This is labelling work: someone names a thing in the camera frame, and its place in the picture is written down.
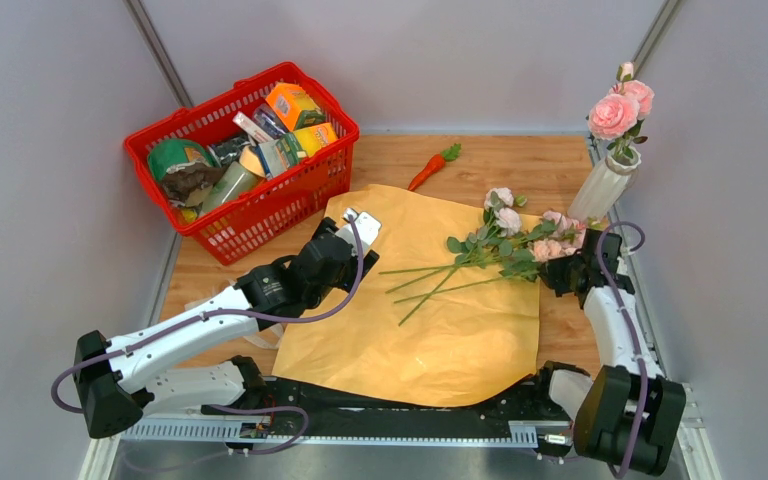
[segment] red plastic basket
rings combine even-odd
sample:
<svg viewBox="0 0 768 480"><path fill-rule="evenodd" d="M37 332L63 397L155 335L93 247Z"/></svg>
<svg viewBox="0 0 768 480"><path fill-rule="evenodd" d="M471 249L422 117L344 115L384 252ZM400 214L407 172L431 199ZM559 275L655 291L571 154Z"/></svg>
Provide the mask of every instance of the red plastic basket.
<svg viewBox="0 0 768 480"><path fill-rule="evenodd" d="M301 85L325 111L337 141L239 199L185 225L151 176L146 160L149 152L167 138L187 138L207 146L239 133L241 130L231 121L233 116L242 111L251 117L278 82ZM352 175L352 148L359 136L357 124L340 109L337 100L295 64L285 62L234 83L234 88L212 100L192 109L182 108L134 133L125 139L125 150L134 161L146 193L163 209L175 230L185 237L194 237L220 263L229 265L325 208L329 198L347 192Z"/></svg>

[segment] paper sheet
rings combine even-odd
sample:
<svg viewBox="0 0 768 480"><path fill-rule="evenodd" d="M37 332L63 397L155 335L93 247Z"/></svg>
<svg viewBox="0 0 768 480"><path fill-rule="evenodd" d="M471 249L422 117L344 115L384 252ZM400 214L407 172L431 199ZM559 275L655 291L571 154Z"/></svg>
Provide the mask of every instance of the paper sheet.
<svg viewBox="0 0 768 480"><path fill-rule="evenodd" d="M381 259L340 313L287 328L274 375L386 400L455 407L486 400L536 371L536 283L503 280L435 295L402 326L415 301L393 301L430 291L445 272L384 293L420 274L379 272L450 264L454 255L446 238L462 239L480 227L481 209L371 185L332 198L325 215L343 225L347 207L382 223L372 245ZM539 222L522 218L528 229ZM443 288L494 278L499 270L463 268ZM345 293L334 290L305 315L327 311L343 298Z"/></svg>

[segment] perforated metal strip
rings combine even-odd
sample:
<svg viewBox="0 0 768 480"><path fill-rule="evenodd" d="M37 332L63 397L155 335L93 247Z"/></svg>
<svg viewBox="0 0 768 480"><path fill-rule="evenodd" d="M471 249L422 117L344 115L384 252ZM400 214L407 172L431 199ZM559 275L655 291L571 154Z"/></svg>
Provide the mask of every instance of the perforated metal strip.
<svg viewBox="0 0 768 480"><path fill-rule="evenodd" d="M299 443L314 445L401 445L416 447L537 448L537 429L527 422L510 422L511 438L407 438L305 436ZM283 443L289 435L267 438L242 437L242 420L146 418L122 434L122 440L190 442Z"/></svg>

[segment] toy carrot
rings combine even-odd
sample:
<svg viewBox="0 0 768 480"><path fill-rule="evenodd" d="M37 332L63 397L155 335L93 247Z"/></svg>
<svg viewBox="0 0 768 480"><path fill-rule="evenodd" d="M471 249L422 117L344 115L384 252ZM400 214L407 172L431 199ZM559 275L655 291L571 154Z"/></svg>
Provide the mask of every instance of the toy carrot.
<svg viewBox="0 0 768 480"><path fill-rule="evenodd" d="M419 172L413 178L413 180L411 180L411 184L410 186L408 186L408 190L410 190L411 192L416 190L417 187L419 187L420 185L423 184L423 182L428 180L428 177L442 170L443 167L446 166L447 162L454 162L455 159L457 159L458 155L460 154L461 154L461 144L456 143L451 147L431 157L431 160L428 161L428 163L425 165L425 168L423 168L422 171Z"/></svg>

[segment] wooden table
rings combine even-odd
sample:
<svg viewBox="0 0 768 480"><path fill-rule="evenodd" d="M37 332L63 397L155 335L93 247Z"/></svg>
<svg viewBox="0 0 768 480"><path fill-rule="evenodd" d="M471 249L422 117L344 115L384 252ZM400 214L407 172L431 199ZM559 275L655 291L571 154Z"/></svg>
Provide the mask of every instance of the wooden table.
<svg viewBox="0 0 768 480"><path fill-rule="evenodd" d="M417 193L482 206L492 187L510 187L525 194L525 213L540 215L549 209L565 211L590 172L584 138L578 136L362 136L354 149L352 188L370 183L407 187L435 152L455 142L461 157L432 176ZM207 298L227 286L229 279L275 258L298 252L310 239L321 214L276 237L237 263L223 267L195 241L185 238L178 254L161 318L184 311L184 305ZM234 355L250 356L268 375L275 351L254 347L243 339L217 346L182 366L207 366ZM591 375L599 372L599 354L590 323L574 296L555 298L540 289L540 341L537 364L546 360L571 363Z"/></svg>

